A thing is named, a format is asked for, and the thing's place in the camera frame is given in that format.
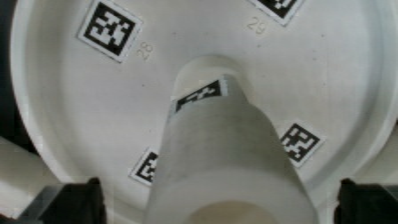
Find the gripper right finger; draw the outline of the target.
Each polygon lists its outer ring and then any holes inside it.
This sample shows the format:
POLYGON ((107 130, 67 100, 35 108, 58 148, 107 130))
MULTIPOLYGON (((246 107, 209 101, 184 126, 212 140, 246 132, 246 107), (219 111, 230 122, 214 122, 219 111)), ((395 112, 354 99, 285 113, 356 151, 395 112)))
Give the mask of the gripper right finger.
POLYGON ((398 224, 398 185, 342 180, 335 224, 398 224))

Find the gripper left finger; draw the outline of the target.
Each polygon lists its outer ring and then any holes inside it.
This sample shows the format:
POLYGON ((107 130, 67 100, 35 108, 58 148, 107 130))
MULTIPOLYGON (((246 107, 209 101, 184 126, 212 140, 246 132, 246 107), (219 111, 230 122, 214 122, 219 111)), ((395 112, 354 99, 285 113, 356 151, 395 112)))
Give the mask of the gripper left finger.
POLYGON ((44 188, 20 215, 28 224, 107 224, 107 206, 99 178, 44 188))

